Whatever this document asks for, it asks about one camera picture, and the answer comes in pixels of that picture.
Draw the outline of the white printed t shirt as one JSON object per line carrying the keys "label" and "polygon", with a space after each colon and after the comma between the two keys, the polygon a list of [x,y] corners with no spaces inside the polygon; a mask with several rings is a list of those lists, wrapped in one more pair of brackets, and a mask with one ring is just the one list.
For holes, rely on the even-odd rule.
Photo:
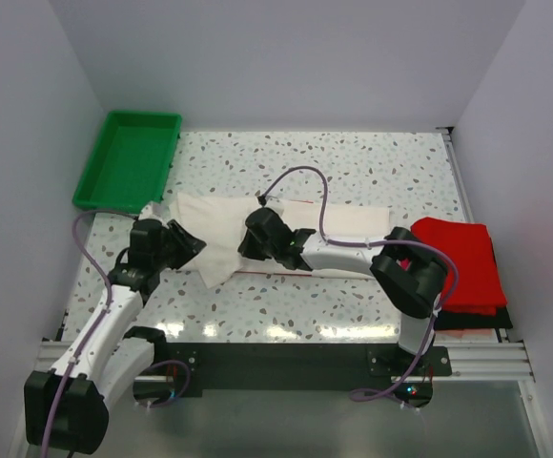
{"label": "white printed t shirt", "polygon": [[[167,206],[170,218],[186,231],[207,243],[206,248],[183,266],[197,271],[209,288],[227,281],[234,273],[305,276],[273,260],[246,260],[237,253],[242,242],[244,220],[259,208],[255,198],[193,197],[180,193]],[[365,241],[382,239],[393,225],[386,207],[329,204],[324,216],[324,231],[331,239]]]}

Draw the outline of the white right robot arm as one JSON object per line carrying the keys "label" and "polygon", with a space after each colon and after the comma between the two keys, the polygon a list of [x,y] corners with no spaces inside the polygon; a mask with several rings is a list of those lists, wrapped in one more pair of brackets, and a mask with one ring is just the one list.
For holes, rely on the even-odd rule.
{"label": "white right robot arm", "polygon": [[396,362],[409,375],[430,363],[429,347],[449,275],[458,274],[442,251],[396,227],[376,241],[334,240],[309,228],[291,229],[269,208],[245,220],[238,253],[249,260],[274,260],[292,271],[339,270],[373,277],[401,314]]}

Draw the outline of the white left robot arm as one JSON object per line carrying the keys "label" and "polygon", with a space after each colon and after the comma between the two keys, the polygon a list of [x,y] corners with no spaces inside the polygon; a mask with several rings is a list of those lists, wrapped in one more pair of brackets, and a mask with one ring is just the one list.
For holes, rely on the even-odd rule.
{"label": "white left robot arm", "polygon": [[113,405],[135,377],[174,364],[164,332],[135,326],[133,319],[162,272],[184,266],[205,246],[175,220],[134,221],[128,247],[110,271],[99,273],[104,289],[89,321],[49,369],[34,370],[25,381],[26,439],[43,456],[52,448],[95,453]]}

